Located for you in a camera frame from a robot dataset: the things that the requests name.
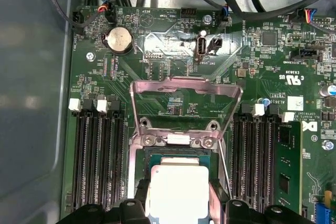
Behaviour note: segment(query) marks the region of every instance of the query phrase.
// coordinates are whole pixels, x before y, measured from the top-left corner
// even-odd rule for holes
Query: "memory chip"
[[[283,190],[286,194],[289,194],[289,177],[280,174],[279,177],[279,187]]]
[[[263,32],[261,42],[263,46],[276,46],[277,45],[277,33],[275,31]]]

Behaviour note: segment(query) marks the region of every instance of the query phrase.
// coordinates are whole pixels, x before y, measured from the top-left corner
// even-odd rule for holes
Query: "motherboard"
[[[76,15],[84,20],[96,10],[84,6]],[[331,17],[314,22],[336,25]],[[228,122],[233,197],[258,211],[284,205],[316,221],[321,203],[336,207],[335,72],[335,35],[290,15],[248,23],[193,8],[100,14],[73,37],[62,217],[89,203],[108,210],[134,196],[163,156],[197,157],[209,179],[221,178],[212,143],[184,148],[146,138],[132,165],[130,147],[138,127],[219,131]],[[164,89],[165,81],[184,77],[238,87],[241,97]],[[130,92],[141,81],[163,90]]]

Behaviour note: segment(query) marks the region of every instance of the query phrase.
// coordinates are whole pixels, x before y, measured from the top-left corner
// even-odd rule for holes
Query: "blue connector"
[[[323,203],[315,204],[315,223],[316,224],[330,224],[331,223],[331,210]]]

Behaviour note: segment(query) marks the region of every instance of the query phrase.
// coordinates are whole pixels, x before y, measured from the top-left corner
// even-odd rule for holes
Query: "white connector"
[[[80,100],[78,98],[70,98],[69,110],[77,112],[80,111]]]
[[[295,115],[294,112],[284,112],[281,116],[281,121],[283,123],[294,121],[294,115]]]
[[[101,113],[107,113],[107,100],[98,100],[97,110]]]
[[[258,117],[265,115],[265,106],[262,103],[256,103],[253,105],[252,116]]]

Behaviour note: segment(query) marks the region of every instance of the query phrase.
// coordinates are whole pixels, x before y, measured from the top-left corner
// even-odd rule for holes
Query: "silver screw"
[[[241,207],[241,206],[243,205],[243,204],[242,204],[240,201],[238,201],[238,200],[233,201],[232,204],[235,205],[236,207]]]
[[[212,146],[212,139],[207,138],[207,139],[204,141],[204,145],[205,145],[205,147],[210,148],[210,147]]]
[[[86,59],[90,62],[93,62],[95,60],[96,56],[93,52],[88,52],[86,54]]]
[[[322,148],[326,151],[331,151],[334,149],[334,143],[330,140],[324,140],[322,143]]]
[[[202,21],[205,25],[210,25],[212,23],[212,17],[210,15],[204,15]]]
[[[272,207],[272,211],[276,212],[277,214],[282,213],[282,210],[280,208],[278,208],[278,207]]]

